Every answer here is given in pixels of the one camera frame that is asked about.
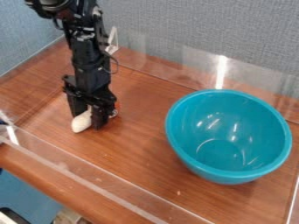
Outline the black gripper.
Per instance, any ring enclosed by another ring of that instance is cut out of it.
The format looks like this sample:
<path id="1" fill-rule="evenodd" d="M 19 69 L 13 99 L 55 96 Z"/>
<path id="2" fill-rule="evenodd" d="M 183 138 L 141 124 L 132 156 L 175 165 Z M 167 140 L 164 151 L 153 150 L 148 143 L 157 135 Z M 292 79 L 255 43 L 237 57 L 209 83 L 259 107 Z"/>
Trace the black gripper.
<path id="1" fill-rule="evenodd" d="M 117 98 L 108 86 L 111 83 L 109 55 L 99 50 L 91 39 L 69 42 L 72 52 L 71 64 L 73 75 L 64 75 L 64 93 L 67 94 L 69 112 L 73 117 L 91 110 L 91 123 L 99 130 L 108 123 L 108 116 L 116 109 Z"/>

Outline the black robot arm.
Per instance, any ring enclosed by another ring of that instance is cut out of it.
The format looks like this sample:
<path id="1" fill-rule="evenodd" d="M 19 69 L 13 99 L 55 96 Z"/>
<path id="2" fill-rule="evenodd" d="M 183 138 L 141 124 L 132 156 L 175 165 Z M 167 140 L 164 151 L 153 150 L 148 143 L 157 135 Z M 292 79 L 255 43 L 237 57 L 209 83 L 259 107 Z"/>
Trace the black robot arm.
<path id="1" fill-rule="evenodd" d="M 100 129 L 117 115 L 117 98 L 109 90 L 108 34 L 97 0 L 24 0 L 25 5 L 64 32 L 72 52 L 73 75 L 64 75 L 63 91 L 72 114 L 71 129 Z"/>

